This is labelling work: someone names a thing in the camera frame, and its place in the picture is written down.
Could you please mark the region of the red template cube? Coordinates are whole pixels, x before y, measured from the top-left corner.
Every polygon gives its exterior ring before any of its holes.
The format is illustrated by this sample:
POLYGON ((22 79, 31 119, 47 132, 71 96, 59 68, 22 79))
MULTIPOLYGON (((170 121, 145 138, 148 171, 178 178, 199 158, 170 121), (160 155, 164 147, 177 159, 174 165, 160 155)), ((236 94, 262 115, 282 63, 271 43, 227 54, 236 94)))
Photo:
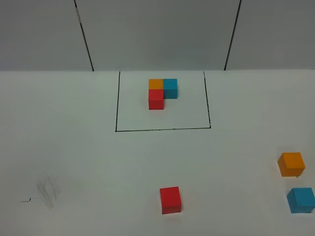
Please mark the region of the red template cube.
POLYGON ((150 89, 148 93, 148 104, 150 110, 164 109, 163 89, 150 89))

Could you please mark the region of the orange template cube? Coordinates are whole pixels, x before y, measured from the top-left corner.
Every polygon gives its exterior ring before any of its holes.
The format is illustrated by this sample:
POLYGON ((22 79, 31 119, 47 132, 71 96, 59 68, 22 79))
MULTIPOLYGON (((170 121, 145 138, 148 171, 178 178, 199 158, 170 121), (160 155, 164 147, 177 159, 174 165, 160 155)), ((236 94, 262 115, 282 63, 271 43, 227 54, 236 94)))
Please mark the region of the orange template cube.
POLYGON ((163 89, 163 79, 149 79, 149 89, 163 89))

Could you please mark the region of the blue template cube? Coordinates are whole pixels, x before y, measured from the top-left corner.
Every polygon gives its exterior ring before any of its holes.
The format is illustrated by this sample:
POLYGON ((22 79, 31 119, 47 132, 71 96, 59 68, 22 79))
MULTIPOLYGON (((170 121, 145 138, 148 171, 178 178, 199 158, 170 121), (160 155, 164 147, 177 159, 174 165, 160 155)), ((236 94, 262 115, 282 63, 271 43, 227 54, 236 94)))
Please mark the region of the blue template cube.
POLYGON ((178 98, 178 83, 177 79, 163 79, 164 99, 178 98))

